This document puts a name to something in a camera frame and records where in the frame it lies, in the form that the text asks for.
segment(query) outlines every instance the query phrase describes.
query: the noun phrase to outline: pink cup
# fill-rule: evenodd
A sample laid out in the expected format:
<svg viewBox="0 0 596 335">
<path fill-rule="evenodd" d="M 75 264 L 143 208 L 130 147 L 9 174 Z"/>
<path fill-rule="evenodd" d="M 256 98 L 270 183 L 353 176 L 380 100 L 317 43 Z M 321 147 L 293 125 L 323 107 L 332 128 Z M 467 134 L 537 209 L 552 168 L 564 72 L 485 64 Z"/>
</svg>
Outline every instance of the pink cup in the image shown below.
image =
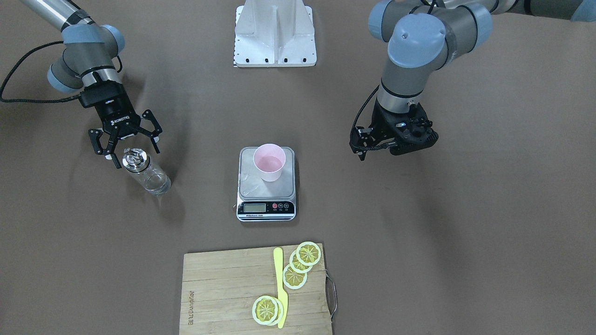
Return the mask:
<svg viewBox="0 0 596 335">
<path fill-rule="evenodd" d="M 255 150 L 253 162 L 262 180 L 276 181 L 285 165 L 285 152 L 279 145 L 263 144 Z"/>
</svg>

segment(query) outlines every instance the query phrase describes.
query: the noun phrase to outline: white plastic base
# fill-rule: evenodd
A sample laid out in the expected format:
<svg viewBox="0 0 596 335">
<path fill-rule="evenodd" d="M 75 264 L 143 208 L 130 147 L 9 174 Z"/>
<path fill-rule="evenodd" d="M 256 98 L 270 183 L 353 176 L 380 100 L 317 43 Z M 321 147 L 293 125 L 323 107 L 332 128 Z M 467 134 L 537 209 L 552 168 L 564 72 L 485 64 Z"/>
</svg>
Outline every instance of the white plastic base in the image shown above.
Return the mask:
<svg viewBox="0 0 596 335">
<path fill-rule="evenodd" d="M 314 66 L 312 22 L 302 0 L 247 0 L 236 9 L 234 66 Z"/>
</svg>

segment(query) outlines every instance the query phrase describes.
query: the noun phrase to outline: scale control panel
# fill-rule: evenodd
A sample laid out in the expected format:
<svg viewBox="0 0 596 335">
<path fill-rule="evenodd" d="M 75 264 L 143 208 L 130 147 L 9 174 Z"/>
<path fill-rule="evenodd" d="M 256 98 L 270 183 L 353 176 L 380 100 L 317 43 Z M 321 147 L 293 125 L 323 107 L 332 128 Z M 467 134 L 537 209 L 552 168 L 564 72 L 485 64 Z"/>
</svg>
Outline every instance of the scale control panel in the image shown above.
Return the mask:
<svg viewBox="0 0 596 335">
<path fill-rule="evenodd" d="M 291 201 L 244 201 L 238 205 L 238 219 L 241 221 L 284 221 L 296 216 L 296 207 Z"/>
</svg>

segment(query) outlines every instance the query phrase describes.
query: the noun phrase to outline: wooden cutting board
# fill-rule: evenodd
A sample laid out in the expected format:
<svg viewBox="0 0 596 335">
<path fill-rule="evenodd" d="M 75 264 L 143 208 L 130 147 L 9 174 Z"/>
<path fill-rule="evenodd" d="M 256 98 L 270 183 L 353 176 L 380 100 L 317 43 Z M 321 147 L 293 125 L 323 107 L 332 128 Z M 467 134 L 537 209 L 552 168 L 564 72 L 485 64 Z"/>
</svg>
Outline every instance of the wooden cutting board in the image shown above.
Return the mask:
<svg viewBox="0 0 596 335">
<path fill-rule="evenodd" d="M 283 246 L 284 267 L 298 245 Z M 325 292 L 325 254 L 303 287 L 288 293 L 284 328 L 259 325 L 252 306 L 262 295 L 277 296 L 275 247 L 187 253 L 182 270 L 180 335 L 332 335 Z"/>
</svg>

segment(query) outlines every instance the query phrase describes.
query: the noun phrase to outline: salt shaker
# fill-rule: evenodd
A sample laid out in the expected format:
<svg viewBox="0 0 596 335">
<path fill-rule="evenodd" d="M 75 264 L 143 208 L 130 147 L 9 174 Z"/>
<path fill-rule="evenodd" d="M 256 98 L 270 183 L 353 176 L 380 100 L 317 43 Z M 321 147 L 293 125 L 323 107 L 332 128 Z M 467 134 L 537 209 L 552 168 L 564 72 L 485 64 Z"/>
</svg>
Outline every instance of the salt shaker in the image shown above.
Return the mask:
<svg viewBox="0 0 596 335">
<path fill-rule="evenodd" d="M 154 196 L 165 194 L 172 186 L 170 178 L 143 149 L 126 148 L 122 165 L 147 192 Z"/>
</svg>

